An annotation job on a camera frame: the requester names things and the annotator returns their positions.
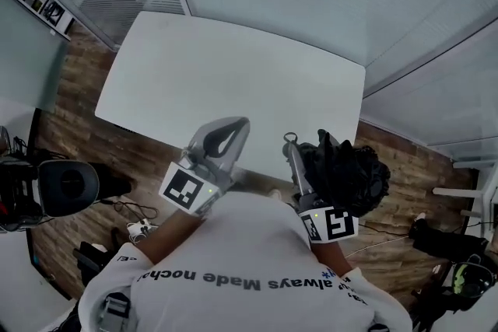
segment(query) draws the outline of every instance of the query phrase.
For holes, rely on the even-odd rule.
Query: white t-shirt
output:
[[[318,263],[290,206],[247,193],[219,199],[156,266],[125,244],[83,294],[85,332],[98,330],[103,301],[119,291],[131,295],[138,332],[412,330],[406,310],[358,268],[340,278]]]

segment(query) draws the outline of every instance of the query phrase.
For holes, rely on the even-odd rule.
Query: white wall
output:
[[[16,0],[0,9],[0,96],[53,110],[68,41]]]
[[[0,124],[11,140],[28,141],[34,108],[0,98]],[[30,263],[26,233],[0,234],[0,323],[8,332],[36,332],[72,304]]]
[[[362,118],[456,160],[498,156],[498,22],[363,100]]]

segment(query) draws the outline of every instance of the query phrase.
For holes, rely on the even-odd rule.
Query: headphones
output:
[[[456,295],[476,299],[495,285],[495,274],[481,263],[481,257],[473,254],[467,261],[455,264],[452,288]]]

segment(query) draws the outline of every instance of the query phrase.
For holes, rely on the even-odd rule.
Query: black fabric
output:
[[[90,163],[99,177],[99,194],[97,200],[120,197],[132,192],[131,183],[124,177],[115,176],[109,166],[103,163]]]
[[[78,304],[79,301],[75,304],[74,308],[68,315],[59,327],[53,329],[51,332],[80,332],[81,331],[81,323],[79,322],[78,315]]]
[[[0,161],[0,225],[8,231],[16,230],[22,222],[37,222],[43,216],[41,206],[33,199],[33,180],[37,168],[15,159]]]
[[[415,249],[434,257],[448,259],[454,263],[467,261],[473,254],[482,256],[488,244],[487,239],[477,236],[432,229],[423,218],[414,223],[410,229],[409,237],[414,239],[413,247]]]
[[[388,195],[391,173],[368,146],[356,149],[346,140],[331,142],[330,134],[318,131],[320,144],[299,145],[305,177],[317,195],[329,206],[361,217],[375,209]]]
[[[376,323],[372,327],[368,328],[368,332],[389,332],[389,328],[382,323]]]
[[[489,259],[484,250],[487,239],[476,236],[466,236],[453,232],[443,232],[429,227],[425,219],[413,223],[409,237],[414,239],[413,247],[431,256],[442,257],[454,263],[466,262],[477,254],[481,265],[496,274],[497,266]],[[441,318],[448,310],[456,312],[466,311],[479,300],[479,298],[466,298],[453,293],[449,287],[440,287],[425,295],[420,304],[421,324],[420,331],[430,330],[433,323]]]
[[[81,271],[81,279],[84,286],[96,277],[119,251],[120,245],[117,242],[119,230],[114,228],[110,232],[110,239],[113,249],[102,252],[88,242],[81,242],[78,250],[73,251],[73,255],[78,259],[78,269]]]

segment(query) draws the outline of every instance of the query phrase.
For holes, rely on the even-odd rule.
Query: wooden floor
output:
[[[177,159],[179,149],[118,128],[94,116],[114,54],[107,51],[83,28],[71,32],[72,42],[61,74],[54,113],[43,112],[37,134],[37,146],[64,153],[73,159],[102,162],[134,180],[128,200],[157,207],[163,221],[173,209],[158,195],[160,183],[169,163]],[[459,211],[467,208],[463,198],[436,197],[435,186],[471,188],[467,170],[453,170],[443,156],[413,145],[406,140],[367,124],[359,124],[356,145],[370,145],[391,169],[390,194],[381,206],[361,220],[376,229],[405,234],[421,211],[435,227],[453,230],[463,218]],[[290,193],[289,183],[255,173],[241,176],[242,186],[253,192],[268,193],[279,188]],[[110,246],[110,230],[117,226],[127,235],[126,223],[134,216],[117,213],[111,206],[95,204],[77,215],[55,219],[33,231],[34,253],[40,266],[69,295],[81,296],[83,286],[72,257],[72,250],[82,240]],[[385,233],[362,228],[356,239],[343,241],[345,253],[373,243],[396,239]],[[430,282],[435,265],[443,263],[411,247],[409,239],[376,246],[349,258],[362,268],[366,277],[390,292],[411,308],[413,289]]]

